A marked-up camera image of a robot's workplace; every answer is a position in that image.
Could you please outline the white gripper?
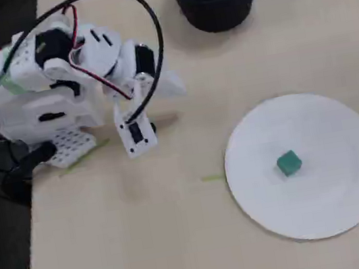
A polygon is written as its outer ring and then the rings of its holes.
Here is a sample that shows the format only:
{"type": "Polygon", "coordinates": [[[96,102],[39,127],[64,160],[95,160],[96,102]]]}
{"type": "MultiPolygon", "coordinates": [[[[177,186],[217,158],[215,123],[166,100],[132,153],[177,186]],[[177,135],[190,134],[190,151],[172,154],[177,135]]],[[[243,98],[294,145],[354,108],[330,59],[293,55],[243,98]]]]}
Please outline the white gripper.
{"type": "MultiPolygon", "coordinates": [[[[153,50],[145,44],[127,40],[123,44],[96,48],[99,70],[104,69],[104,78],[129,97],[133,97],[134,110],[142,113],[152,97],[151,89],[155,76],[153,50]]],[[[168,98],[185,96],[186,87],[175,72],[163,72],[158,80],[155,96],[168,98]]]]}

